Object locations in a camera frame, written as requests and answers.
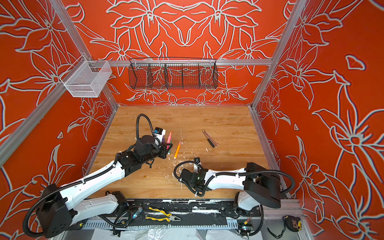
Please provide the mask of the pink highlighter pen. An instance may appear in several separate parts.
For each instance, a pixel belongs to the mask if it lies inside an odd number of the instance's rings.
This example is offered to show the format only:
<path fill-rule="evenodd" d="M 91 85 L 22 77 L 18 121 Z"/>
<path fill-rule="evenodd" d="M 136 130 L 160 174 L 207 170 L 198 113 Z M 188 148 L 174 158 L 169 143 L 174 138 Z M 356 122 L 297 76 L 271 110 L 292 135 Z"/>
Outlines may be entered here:
<path fill-rule="evenodd" d="M 170 131 L 168 139 L 167 139 L 167 144 L 170 144 L 172 142 L 172 131 Z"/>

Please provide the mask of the orange highlighter pen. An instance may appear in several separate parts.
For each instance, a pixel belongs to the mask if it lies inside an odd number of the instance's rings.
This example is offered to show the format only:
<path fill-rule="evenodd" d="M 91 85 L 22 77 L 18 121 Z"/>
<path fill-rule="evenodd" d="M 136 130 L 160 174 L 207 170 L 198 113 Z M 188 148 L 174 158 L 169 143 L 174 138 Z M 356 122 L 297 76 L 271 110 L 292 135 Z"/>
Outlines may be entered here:
<path fill-rule="evenodd" d="M 183 143 L 182 141 L 179 141 L 177 148 L 176 148 L 175 155 L 174 155 L 174 159 L 177 159 L 182 143 Z"/>

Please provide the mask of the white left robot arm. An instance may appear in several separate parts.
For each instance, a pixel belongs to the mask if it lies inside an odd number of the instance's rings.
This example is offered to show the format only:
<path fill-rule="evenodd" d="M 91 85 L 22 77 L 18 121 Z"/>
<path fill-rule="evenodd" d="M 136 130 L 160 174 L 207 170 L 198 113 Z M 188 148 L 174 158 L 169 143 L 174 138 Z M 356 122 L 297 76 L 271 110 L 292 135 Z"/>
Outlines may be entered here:
<path fill-rule="evenodd" d="M 39 200 L 26 213 L 23 232 L 32 238 L 52 238 L 81 220 L 113 213 L 122 204 L 123 195 L 108 194 L 105 200 L 93 201 L 87 198 L 140 170 L 142 165 L 151 166 L 155 158 L 167 158 L 172 144 L 165 142 L 166 130 L 158 127 L 150 130 L 150 135 L 137 135 L 135 144 L 116 153 L 113 161 L 94 173 L 60 187 L 56 184 L 45 187 Z"/>

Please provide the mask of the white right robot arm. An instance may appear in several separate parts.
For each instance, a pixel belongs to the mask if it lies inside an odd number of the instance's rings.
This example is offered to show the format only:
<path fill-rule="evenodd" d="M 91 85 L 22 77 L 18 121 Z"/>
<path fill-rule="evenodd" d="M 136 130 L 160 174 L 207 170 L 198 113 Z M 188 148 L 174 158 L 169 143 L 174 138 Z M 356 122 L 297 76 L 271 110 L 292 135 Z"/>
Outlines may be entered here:
<path fill-rule="evenodd" d="M 256 163 L 234 171 L 214 171 L 203 168 L 200 159 L 179 163 L 174 177 L 196 197 L 218 189 L 238 190 L 236 208 L 250 211 L 256 206 L 281 208 L 281 198 L 294 189 L 295 179 L 282 171 L 265 169 Z"/>

